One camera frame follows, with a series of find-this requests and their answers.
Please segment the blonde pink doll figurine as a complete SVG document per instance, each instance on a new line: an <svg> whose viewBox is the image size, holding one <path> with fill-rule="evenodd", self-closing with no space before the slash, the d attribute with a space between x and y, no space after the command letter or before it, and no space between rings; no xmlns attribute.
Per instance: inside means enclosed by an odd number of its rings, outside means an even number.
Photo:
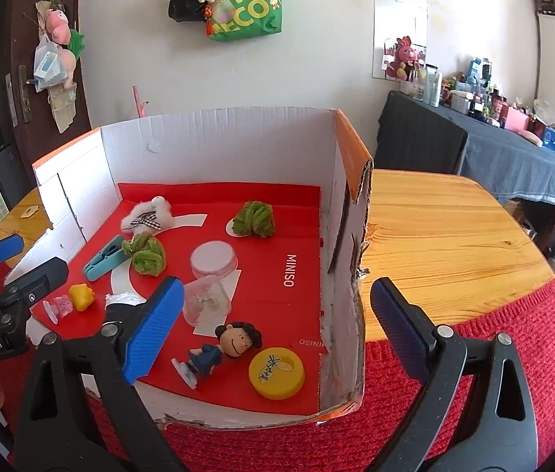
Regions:
<svg viewBox="0 0 555 472"><path fill-rule="evenodd" d="M73 284L67 295L54 297L50 301L43 301L42 307L52 322L59 322L72 312L86 311L95 301L95 293L87 284Z"/></svg>

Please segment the teal hair clip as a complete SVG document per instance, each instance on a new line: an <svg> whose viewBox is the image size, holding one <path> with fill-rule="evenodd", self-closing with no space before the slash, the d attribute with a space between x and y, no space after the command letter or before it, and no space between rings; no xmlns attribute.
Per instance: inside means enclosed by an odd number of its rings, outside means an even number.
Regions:
<svg viewBox="0 0 555 472"><path fill-rule="evenodd" d="M117 234L86 263L83 275L88 281L98 280L130 259L123 249L123 243L123 236Z"/></svg>

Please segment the white fluffy plush pouch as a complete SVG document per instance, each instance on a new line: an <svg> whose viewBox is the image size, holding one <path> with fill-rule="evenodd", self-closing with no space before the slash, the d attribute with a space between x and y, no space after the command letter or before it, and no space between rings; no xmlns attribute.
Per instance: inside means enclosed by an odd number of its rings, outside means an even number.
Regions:
<svg viewBox="0 0 555 472"><path fill-rule="evenodd" d="M121 221L121 231L134 236L139 233L158 233L174 224L171 205L165 197L156 196L137 203Z"/></svg>

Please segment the dark haired boy figurine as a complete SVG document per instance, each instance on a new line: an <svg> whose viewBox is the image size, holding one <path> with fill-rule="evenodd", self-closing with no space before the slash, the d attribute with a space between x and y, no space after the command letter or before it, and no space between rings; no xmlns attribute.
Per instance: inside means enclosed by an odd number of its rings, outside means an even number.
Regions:
<svg viewBox="0 0 555 472"><path fill-rule="evenodd" d="M198 386L198 378L206 377L221 364L225 357L236 359L248 350L259 350L263 345L261 332L251 323L233 322L215 329L217 344L203 344L188 350L185 361L171 360L174 370L190 388Z"/></svg>

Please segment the white pink round container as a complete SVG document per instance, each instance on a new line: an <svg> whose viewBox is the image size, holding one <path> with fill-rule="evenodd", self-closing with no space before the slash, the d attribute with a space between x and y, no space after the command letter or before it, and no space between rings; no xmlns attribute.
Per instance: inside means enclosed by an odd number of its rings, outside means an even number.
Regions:
<svg viewBox="0 0 555 472"><path fill-rule="evenodd" d="M238 267L233 246L223 241L209 241L199 245L190 255L190 267L197 278L228 277Z"/></svg>

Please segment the yellow round cap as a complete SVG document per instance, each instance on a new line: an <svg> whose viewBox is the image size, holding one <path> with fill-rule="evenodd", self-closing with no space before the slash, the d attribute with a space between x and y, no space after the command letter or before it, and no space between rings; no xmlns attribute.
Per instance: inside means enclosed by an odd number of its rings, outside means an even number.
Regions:
<svg viewBox="0 0 555 472"><path fill-rule="evenodd" d="M251 360L248 375L255 391L271 401L283 401L295 396L305 382L302 360L285 347L261 350Z"/></svg>

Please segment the black white rolled cloth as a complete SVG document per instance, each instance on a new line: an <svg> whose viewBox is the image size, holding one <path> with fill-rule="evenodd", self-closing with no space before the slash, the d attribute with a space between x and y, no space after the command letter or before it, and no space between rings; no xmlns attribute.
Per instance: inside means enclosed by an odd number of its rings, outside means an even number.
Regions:
<svg viewBox="0 0 555 472"><path fill-rule="evenodd" d="M135 292L107 294L105 298L104 323L123 323L128 317L146 302L146 299Z"/></svg>

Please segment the clear plastic small box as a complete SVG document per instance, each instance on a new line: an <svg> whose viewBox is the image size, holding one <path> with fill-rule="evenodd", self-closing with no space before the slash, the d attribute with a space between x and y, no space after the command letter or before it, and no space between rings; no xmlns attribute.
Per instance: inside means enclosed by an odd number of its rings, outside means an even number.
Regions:
<svg viewBox="0 0 555 472"><path fill-rule="evenodd" d="M184 284L183 315L194 327L222 325L232 309L232 302L217 276L198 278Z"/></svg>

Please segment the pink hanging plush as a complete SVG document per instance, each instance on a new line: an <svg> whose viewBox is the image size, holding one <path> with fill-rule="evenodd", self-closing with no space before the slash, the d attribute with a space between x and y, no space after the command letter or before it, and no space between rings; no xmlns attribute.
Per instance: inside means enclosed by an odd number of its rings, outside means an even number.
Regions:
<svg viewBox="0 0 555 472"><path fill-rule="evenodd" d="M35 90L40 93L56 85L69 89L85 49L85 36L70 26L62 10L52 7L38 11L38 27L32 74Z"/></svg>

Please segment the green scrunchie pair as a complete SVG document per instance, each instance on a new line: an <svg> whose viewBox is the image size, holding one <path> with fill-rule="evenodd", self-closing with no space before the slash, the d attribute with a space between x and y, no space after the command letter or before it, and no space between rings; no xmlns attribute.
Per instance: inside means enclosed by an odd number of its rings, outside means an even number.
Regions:
<svg viewBox="0 0 555 472"><path fill-rule="evenodd" d="M247 201L233 218L232 233L235 236L270 238L275 232L276 224L269 203Z"/></svg>

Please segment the white orange cardboard box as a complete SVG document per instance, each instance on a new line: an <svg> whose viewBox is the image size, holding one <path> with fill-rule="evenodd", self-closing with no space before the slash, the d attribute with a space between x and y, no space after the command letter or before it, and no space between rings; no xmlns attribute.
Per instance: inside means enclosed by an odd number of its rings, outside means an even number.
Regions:
<svg viewBox="0 0 555 472"><path fill-rule="evenodd" d="M156 196L174 218L159 241L167 271L191 282L207 269L195 250L222 241L238 264L223 287L230 319L254 324L265 346L295 352L301 390L282 401L252 386L249 359L227 360L195 389L173 369L213 340L184 319L172 327L138 394L160 425L221 430L321 423L360 408L365 321L358 293L372 159L338 110L250 108L128 120L92 130L33 166L51 226L12 276L49 258L69 284Z"/></svg>

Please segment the blue covered side table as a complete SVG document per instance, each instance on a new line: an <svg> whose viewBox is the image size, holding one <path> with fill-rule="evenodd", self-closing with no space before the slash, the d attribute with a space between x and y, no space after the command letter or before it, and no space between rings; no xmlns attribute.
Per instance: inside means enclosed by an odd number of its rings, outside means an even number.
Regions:
<svg viewBox="0 0 555 472"><path fill-rule="evenodd" d="M526 201L527 218L545 239L541 248L555 257L555 151L441 105L436 111L467 132L459 176L475 180L501 203Z"/></svg>

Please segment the dark wooden door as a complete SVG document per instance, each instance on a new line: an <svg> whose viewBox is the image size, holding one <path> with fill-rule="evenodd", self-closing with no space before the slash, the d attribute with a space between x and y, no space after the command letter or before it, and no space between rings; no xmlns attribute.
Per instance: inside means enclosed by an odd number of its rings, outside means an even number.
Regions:
<svg viewBox="0 0 555 472"><path fill-rule="evenodd" d="M0 194L13 208L35 187L32 163L91 129L81 68L76 83L75 116L58 130L46 90L33 85L35 47L42 0L0 0Z"/></svg>

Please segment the pink plush toy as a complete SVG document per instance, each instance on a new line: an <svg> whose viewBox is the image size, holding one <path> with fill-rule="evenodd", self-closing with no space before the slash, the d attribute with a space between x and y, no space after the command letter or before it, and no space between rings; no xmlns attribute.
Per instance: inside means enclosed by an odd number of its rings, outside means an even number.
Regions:
<svg viewBox="0 0 555 472"><path fill-rule="evenodd" d="M418 67L417 50L413 47L412 39L408 36L398 37L393 47L394 59L386 64L387 78L399 81L412 81Z"/></svg>

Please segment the wall mirror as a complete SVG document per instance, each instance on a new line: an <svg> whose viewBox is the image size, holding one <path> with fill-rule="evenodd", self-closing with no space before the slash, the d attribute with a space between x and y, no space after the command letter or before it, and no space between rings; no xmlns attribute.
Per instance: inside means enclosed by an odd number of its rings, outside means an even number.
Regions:
<svg viewBox="0 0 555 472"><path fill-rule="evenodd" d="M388 79L397 39L409 36L418 47L427 46L427 19L427 0L373 0L373 78Z"/></svg>

